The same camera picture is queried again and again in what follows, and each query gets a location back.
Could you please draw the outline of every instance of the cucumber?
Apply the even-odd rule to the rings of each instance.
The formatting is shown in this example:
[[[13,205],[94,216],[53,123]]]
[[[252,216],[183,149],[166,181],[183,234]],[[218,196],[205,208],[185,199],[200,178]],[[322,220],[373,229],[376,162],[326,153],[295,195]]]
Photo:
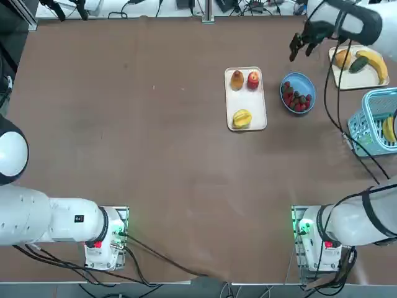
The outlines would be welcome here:
[[[350,73],[358,73],[360,70],[363,69],[365,65],[369,62],[367,57],[361,56],[358,57],[350,66],[349,72]]]

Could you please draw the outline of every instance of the blue bowl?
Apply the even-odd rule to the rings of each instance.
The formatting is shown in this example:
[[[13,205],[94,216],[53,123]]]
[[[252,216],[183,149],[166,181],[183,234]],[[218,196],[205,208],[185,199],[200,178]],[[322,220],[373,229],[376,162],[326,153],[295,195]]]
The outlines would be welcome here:
[[[307,110],[303,111],[303,112],[296,112],[294,110],[291,110],[290,107],[288,107],[284,100],[283,100],[283,94],[281,92],[281,86],[283,86],[283,84],[289,81],[291,83],[291,87],[293,88],[294,91],[298,91],[300,94],[302,95],[311,95],[311,101],[310,101],[310,106]],[[288,75],[286,75],[286,77],[284,77],[284,79],[281,81],[281,85],[280,85],[280,97],[281,97],[281,101],[283,102],[283,105],[292,113],[297,114],[297,115],[303,115],[303,114],[307,114],[309,113],[309,111],[313,108],[314,103],[316,102],[316,90],[314,88],[313,83],[310,81],[310,79],[305,76],[302,73],[289,73]]]

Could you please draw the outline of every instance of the apple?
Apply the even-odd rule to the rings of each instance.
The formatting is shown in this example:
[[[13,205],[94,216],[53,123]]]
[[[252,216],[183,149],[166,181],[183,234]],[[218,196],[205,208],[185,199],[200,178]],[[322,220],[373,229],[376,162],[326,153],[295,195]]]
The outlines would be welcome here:
[[[255,90],[259,86],[259,73],[252,71],[248,75],[247,87],[248,89]]]

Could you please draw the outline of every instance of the brown table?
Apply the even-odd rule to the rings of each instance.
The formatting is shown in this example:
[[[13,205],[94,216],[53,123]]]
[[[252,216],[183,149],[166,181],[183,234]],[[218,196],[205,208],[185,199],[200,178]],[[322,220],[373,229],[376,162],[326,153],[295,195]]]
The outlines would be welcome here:
[[[129,205],[130,233],[185,266],[233,282],[283,283],[293,245],[291,205],[337,202],[373,185],[324,111],[334,43],[288,60],[288,44],[302,28],[299,17],[41,25],[29,34],[9,112],[30,142],[18,184],[49,196]],[[232,133],[223,73],[251,65],[262,70],[267,127]],[[392,86],[397,67],[389,66]],[[317,89],[316,105],[303,118],[280,102],[279,83],[290,71],[308,75]],[[335,115],[336,89],[329,85]],[[342,93],[343,123],[365,92]],[[378,160],[396,174],[396,158]],[[80,257],[74,243],[46,247],[62,258]],[[2,281],[80,280],[12,248],[0,252]],[[149,280],[192,278],[143,251],[138,258]],[[361,247],[350,281],[397,284],[395,267],[395,247]],[[132,262],[123,274],[135,276]],[[295,261],[288,281],[299,281]]]

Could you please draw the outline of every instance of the white tray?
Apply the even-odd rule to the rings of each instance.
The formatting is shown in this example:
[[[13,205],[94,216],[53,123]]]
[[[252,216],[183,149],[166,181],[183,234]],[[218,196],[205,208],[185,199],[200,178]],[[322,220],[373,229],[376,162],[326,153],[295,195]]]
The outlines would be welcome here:
[[[239,91],[232,90],[230,79],[234,71],[239,70],[244,75],[244,84]],[[257,71],[259,73],[259,85],[256,90],[247,88],[247,78],[250,72]],[[258,67],[231,67],[225,70],[225,90],[226,90],[226,118],[228,127],[234,132],[245,130],[262,130],[267,125],[265,96],[263,91],[262,72]],[[233,127],[233,115],[241,109],[248,110],[252,115],[249,127],[244,129],[235,129]]]
[[[338,48],[338,53],[341,50],[345,50],[347,47],[339,47]],[[361,50],[366,50],[370,52],[375,52],[378,55],[380,55],[378,52],[371,50],[370,48],[367,48],[363,45],[353,45],[350,47],[350,52],[353,55],[353,59],[350,63],[350,65],[357,59],[355,54],[357,51]],[[330,48],[328,55],[329,55],[329,61],[331,61],[332,56],[334,55],[335,48]],[[341,75],[341,69],[337,67],[336,65],[332,66],[332,71],[334,73],[334,80],[335,80],[335,85],[338,86],[339,83],[339,76]],[[341,90],[350,90],[350,89],[363,89],[363,88],[376,88],[376,87],[382,87],[382,86],[387,86],[390,83],[389,76],[386,78],[385,82],[383,84],[379,84],[379,76],[377,71],[370,65],[365,65],[362,70],[360,70],[358,73],[350,73],[349,69],[346,69],[343,71],[342,75],[342,81],[341,81]]]

